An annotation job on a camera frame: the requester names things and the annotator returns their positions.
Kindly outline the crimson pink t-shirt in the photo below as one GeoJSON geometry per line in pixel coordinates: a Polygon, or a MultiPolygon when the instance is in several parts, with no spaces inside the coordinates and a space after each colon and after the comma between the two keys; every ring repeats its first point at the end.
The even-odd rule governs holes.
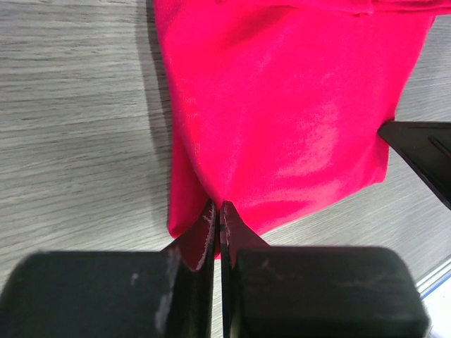
{"type": "Polygon", "coordinates": [[[208,200],[262,234],[384,181],[395,117],[449,1],[155,1],[171,96],[168,231],[208,200]]]}

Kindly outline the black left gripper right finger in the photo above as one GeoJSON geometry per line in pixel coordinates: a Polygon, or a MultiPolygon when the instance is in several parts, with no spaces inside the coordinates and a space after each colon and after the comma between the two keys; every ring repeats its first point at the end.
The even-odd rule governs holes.
{"type": "Polygon", "coordinates": [[[271,246],[225,202],[218,217],[225,337],[426,337],[405,262],[380,246],[271,246]]]}

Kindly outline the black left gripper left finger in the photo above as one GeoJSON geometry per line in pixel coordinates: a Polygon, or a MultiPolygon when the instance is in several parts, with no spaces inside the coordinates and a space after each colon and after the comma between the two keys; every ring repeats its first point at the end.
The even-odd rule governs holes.
{"type": "Polygon", "coordinates": [[[160,251],[42,251],[1,292],[2,337],[209,337],[216,208],[160,251]]]}

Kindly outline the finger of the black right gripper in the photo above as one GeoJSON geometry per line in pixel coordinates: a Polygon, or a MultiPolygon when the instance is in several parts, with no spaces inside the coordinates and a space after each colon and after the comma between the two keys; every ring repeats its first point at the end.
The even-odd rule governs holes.
{"type": "Polygon", "coordinates": [[[449,208],[450,123],[392,121],[378,135],[449,208]]]}

